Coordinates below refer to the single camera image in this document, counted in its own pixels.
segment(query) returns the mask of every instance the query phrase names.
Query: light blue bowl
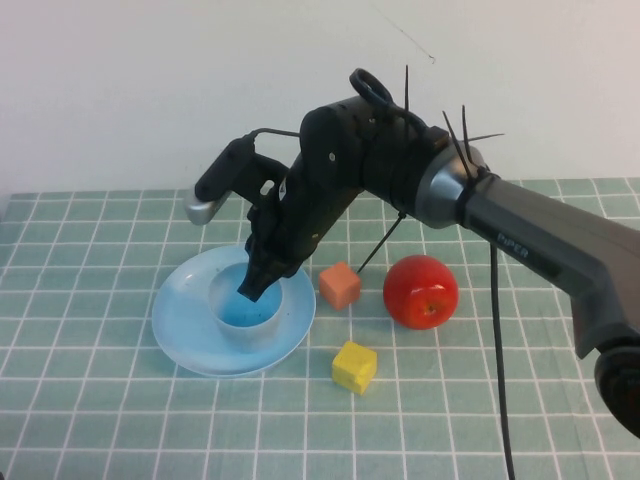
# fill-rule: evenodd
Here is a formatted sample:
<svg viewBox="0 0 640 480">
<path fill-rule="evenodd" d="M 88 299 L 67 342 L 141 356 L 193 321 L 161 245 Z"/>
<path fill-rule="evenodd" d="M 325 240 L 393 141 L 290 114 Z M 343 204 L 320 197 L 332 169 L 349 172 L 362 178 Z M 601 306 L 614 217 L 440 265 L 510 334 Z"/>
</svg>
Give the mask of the light blue bowl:
<svg viewBox="0 0 640 480">
<path fill-rule="evenodd" d="M 214 248 L 183 263 L 160 287 L 153 333 L 178 365 L 214 377 L 250 375 L 305 338 L 316 308 L 307 274 L 300 269 L 280 279 L 254 304 L 236 292 L 248 260 L 241 246 Z M 261 329 L 263 336 L 256 334 Z"/>
<path fill-rule="evenodd" d="M 247 263 L 230 265 L 218 273 L 209 287 L 211 312 L 220 333 L 238 350 L 267 348 L 277 332 L 282 313 L 280 282 L 271 285 L 257 302 L 238 293 L 247 273 Z"/>
</svg>

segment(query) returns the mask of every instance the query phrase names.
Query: light blue plate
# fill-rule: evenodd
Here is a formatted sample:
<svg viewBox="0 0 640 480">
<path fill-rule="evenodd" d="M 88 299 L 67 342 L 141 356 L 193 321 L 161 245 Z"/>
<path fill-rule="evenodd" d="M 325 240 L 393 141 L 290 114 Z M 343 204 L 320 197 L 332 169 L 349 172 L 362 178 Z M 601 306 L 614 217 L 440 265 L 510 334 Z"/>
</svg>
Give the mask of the light blue plate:
<svg viewBox="0 0 640 480">
<path fill-rule="evenodd" d="M 152 327 L 158 345 L 181 367 L 213 377 L 250 375 L 275 365 L 305 338 L 316 310 L 316 296 L 300 269 L 282 278 L 282 315 L 273 342 L 255 352 L 243 352 L 221 336 L 211 313 L 209 287 L 224 268 L 248 262 L 244 248 L 219 247 L 180 265 L 165 280 L 153 304 Z"/>
</svg>

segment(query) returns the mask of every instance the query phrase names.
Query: red apple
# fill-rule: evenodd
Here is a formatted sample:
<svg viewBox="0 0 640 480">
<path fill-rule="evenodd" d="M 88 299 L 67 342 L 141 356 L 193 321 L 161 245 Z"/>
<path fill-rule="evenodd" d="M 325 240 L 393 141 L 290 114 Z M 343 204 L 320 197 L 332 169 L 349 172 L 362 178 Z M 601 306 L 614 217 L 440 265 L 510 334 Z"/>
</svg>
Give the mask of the red apple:
<svg viewBox="0 0 640 480">
<path fill-rule="evenodd" d="M 446 322 L 458 306 L 458 284 L 445 264 L 426 255 L 396 263 L 384 281 L 384 304 L 405 327 L 434 328 Z"/>
</svg>

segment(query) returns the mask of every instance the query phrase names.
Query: foam cube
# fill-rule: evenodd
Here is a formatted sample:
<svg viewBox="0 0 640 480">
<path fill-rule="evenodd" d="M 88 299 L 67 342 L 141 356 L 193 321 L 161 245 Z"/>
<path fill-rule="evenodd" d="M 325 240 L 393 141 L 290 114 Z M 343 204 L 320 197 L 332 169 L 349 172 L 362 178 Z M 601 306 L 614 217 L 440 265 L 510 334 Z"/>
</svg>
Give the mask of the foam cube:
<svg viewBox="0 0 640 480">
<path fill-rule="evenodd" d="M 318 276 L 320 293 L 336 310 L 358 300 L 360 286 L 360 277 L 344 262 L 323 270 Z"/>
<path fill-rule="evenodd" d="M 331 364 L 331 378 L 352 392 L 362 395 L 378 369 L 378 355 L 357 343 L 347 341 Z"/>
</svg>

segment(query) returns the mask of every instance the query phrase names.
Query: green checkered tablecloth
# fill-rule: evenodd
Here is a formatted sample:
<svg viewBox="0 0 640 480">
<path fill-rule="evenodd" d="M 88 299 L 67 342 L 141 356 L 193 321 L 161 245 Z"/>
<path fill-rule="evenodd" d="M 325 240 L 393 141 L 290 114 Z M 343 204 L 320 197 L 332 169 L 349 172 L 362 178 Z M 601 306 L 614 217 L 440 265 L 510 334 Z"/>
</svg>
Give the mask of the green checkered tablecloth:
<svg viewBox="0 0 640 480">
<path fill-rule="evenodd" d="M 640 229 L 640 179 L 540 180 L 526 188 Z M 406 220 L 363 272 L 361 299 L 318 298 L 310 335 L 262 375 L 212 380 L 171 362 L 150 324 L 154 293 L 199 252 L 243 241 L 231 198 L 191 225 L 180 191 L 14 195 L 0 222 L 0 472 L 39 479 L 505 478 L 488 246 Z M 396 213 L 362 196 L 305 264 L 314 281 L 357 267 Z M 387 269 L 426 253 L 460 285 L 434 331 L 395 325 Z M 640 440 L 608 413 L 578 362 L 566 295 L 501 256 L 500 299 L 517 477 L 634 479 Z M 378 352 L 369 390 L 331 381 L 339 347 Z"/>
</svg>

